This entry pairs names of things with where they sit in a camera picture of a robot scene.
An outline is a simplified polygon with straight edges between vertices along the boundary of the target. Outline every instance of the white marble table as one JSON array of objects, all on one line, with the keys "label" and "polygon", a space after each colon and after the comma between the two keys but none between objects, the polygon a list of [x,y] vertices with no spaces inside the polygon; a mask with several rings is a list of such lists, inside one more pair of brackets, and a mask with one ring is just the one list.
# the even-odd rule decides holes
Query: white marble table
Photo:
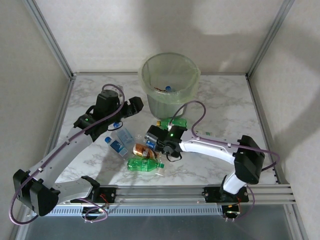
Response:
[{"label": "white marble table", "polygon": [[[74,88],[68,103],[66,115],[60,133],[62,140],[77,118],[96,102],[97,95],[104,84],[121,85],[126,100],[134,96],[142,98],[143,110],[137,115],[123,120],[125,127],[143,141],[150,125],[156,124],[151,115],[147,96],[140,87],[137,75],[81,75],[75,80]],[[265,148],[263,134],[244,76],[203,75],[200,78],[196,97],[207,108],[207,114],[196,130],[212,132],[216,137],[240,139],[242,135],[251,136],[260,148]],[[202,114],[199,105],[190,105],[185,118],[193,124]],[[57,182],[73,181],[88,175],[102,185],[207,185],[221,184],[224,176],[230,173],[233,166],[218,158],[197,153],[183,153],[182,160],[169,162],[165,158],[165,174],[159,176],[154,172],[131,172],[125,161],[119,159],[104,139],[110,136],[106,132],[92,145],[82,151],[62,172]],[[269,165],[266,157],[264,166]],[[275,184],[273,170],[261,173],[260,184]]]}]

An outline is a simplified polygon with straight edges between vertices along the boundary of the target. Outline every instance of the blue bottle cap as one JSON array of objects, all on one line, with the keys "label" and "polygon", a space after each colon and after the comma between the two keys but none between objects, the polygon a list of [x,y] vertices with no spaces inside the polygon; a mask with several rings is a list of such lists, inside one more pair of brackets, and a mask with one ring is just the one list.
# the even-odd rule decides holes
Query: blue bottle cap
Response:
[{"label": "blue bottle cap", "polygon": [[111,142],[111,137],[109,137],[109,136],[107,136],[106,138],[105,138],[105,142],[108,144],[108,143],[110,143]]},{"label": "blue bottle cap", "polygon": [[113,127],[114,127],[114,128],[120,127],[120,123],[119,123],[119,122],[115,122],[115,123],[113,124]]}]

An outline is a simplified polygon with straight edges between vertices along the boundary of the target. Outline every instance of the trash bin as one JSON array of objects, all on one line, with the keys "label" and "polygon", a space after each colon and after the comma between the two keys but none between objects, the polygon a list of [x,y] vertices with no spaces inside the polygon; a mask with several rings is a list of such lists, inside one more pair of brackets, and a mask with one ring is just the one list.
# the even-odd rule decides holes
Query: trash bin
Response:
[{"label": "trash bin", "polygon": [[[158,119],[171,118],[197,91],[200,70],[188,57],[164,52],[149,58],[138,76],[147,94],[151,113]],[[185,112],[182,109],[177,117]]]}]

